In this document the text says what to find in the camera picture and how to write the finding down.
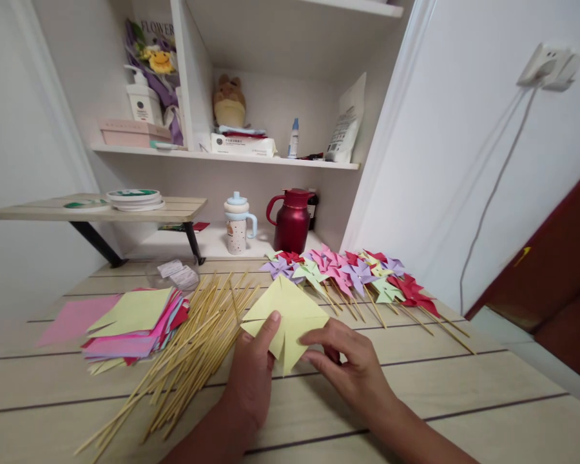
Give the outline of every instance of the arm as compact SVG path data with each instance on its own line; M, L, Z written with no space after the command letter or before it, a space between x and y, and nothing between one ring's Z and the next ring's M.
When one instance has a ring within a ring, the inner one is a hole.
M238 336L223 396L161 464L240 461L269 411L275 358L268 350L280 320L273 311L256 338L246 332Z
M389 387L376 351L367 337L335 319L300 339L322 345L325 354L303 355L333 384L372 433L408 464L477 464L473 458L433 430ZM348 359L340 363L340 353Z

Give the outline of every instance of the person's left hand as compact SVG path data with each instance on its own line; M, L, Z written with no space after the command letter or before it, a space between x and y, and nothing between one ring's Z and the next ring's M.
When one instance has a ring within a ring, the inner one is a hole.
M271 403L271 380L275 357L269 346L279 329L281 315L273 311L256 338L247 332L238 336L232 368L221 399L227 407L238 407L261 429Z

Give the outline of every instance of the tabletop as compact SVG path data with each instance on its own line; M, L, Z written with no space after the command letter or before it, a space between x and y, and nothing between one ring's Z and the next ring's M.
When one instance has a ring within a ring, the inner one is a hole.
M237 282L241 273L249 271L254 285L262 286L261 295L272 282L268 272L258 271L264 262L209 257L200 272L236 272L233 281ZM116 414L150 363L90 376L79 349L83 340L33 346L65 302L148 286L145 267L142 261L118 269L104 266L43 314L14 327L8 343L0 345L0 463L92 460L92 450L77 457L73 451ZM309 295L334 316L315 294ZM515 354L438 301L438 310L469 333L464 340L477 355L419 312L416 317L432 328L434 336L383 305L384 329L371 305L359 304L366 322L354 320L347 311L339 319L370 338L398 397L479 462L580 463L580 402ZM167 441L156 434L139 445L153 412L147 401L141 401L99 462L158 462L220 398L231 355L195 396ZM285 378L277 370L273 375L269 417L244 462L395 462L310 365L300 362Z
M105 199L98 193L76 193L21 205L0 208L0 219L48 220L74 222L191 222L206 205L206 198L163 197L166 205L154 211L138 213L109 209L107 211L72 211L63 206L77 200Z

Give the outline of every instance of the white bag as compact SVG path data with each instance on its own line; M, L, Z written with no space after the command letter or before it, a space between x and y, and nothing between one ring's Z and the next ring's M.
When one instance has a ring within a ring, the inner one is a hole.
M340 97L340 112L327 147L327 160L350 163L353 157L354 141L363 119L366 76L367 73L361 74L358 81Z

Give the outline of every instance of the person's right hand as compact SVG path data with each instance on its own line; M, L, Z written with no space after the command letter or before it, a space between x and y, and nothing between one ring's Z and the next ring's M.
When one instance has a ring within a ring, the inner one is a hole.
M363 418L368 427L394 414L398 399L389 387L372 342L337 319L322 329L307 332L303 345L322 345L325 354L307 350L303 361L322 373L340 396ZM340 353L348 359L340 362Z

